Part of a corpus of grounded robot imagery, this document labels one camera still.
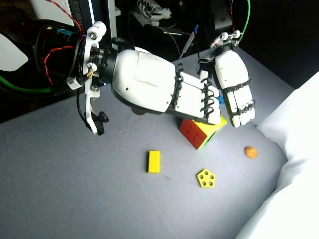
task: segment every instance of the gray tabletop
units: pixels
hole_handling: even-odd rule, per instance
[[[257,116],[244,127],[229,123],[199,151],[173,116],[137,116],[107,86],[93,103],[110,118],[102,136],[84,126],[75,98],[0,124],[0,238],[235,237],[286,161],[255,125],[293,90],[237,52],[253,79]],[[196,76],[197,56],[178,62]],[[243,153],[249,145],[255,160]],[[161,151],[160,174],[147,173],[149,150]],[[204,168],[216,175],[213,189],[197,181]]]

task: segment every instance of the white fabric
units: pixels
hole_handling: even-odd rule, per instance
[[[316,73],[258,126],[282,148],[288,162],[275,192],[237,239],[319,238],[318,89]]]

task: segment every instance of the orange object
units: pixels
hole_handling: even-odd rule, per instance
[[[253,147],[246,147],[245,148],[245,155],[251,159],[254,159],[258,156],[258,151],[257,149]]]

